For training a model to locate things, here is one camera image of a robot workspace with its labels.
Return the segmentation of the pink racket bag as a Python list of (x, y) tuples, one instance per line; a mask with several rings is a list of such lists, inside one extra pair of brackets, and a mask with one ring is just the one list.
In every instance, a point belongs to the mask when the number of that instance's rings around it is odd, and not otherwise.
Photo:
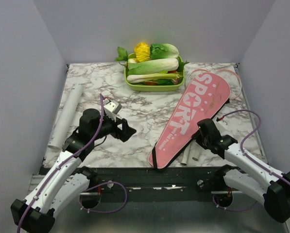
[(187, 86), (148, 161), (155, 169), (168, 167), (198, 132), (197, 123), (213, 118), (228, 102), (230, 86), (211, 72), (196, 75)]

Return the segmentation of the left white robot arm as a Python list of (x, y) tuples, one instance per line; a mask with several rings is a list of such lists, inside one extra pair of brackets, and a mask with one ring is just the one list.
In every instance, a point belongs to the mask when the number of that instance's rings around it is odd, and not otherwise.
[(16, 199), (11, 213), (17, 231), (48, 233), (57, 215), (76, 196), (94, 190), (101, 195), (97, 172), (87, 167), (78, 168), (95, 148), (95, 141), (111, 135), (126, 142), (136, 129), (126, 119), (102, 109), (86, 109), (80, 117), (79, 126), (68, 137), (55, 164), (37, 187), (25, 199)]

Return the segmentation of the white shuttlecock tube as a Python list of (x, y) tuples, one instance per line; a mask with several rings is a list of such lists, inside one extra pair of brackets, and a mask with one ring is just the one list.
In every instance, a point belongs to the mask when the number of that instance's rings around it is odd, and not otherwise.
[(67, 100), (54, 127), (51, 140), (48, 143), (48, 148), (55, 151), (60, 151), (62, 149), (83, 90), (84, 87), (80, 84), (74, 84), (71, 87)]

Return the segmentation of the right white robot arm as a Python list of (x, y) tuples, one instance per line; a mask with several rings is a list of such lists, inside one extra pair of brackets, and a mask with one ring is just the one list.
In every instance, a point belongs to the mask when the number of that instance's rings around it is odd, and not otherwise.
[(220, 175), (226, 186), (234, 188), (262, 204), (277, 222), (290, 218), (290, 172), (284, 173), (254, 157), (230, 135), (221, 135), (211, 119), (198, 122), (196, 141), (204, 149), (235, 164)]

